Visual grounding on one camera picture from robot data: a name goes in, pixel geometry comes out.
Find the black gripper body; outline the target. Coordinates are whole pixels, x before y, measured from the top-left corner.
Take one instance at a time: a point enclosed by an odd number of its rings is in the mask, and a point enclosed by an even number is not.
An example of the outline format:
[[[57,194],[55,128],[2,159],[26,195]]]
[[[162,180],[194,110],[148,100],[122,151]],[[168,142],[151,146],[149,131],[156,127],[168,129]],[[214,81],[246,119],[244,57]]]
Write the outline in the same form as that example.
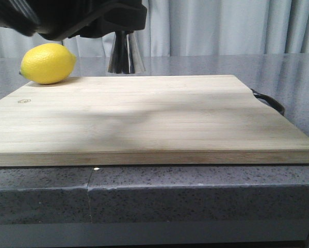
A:
[[[101,38],[112,32],[143,30],[142,1],[29,1],[38,17],[36,30],[46,40],[81,36]]]

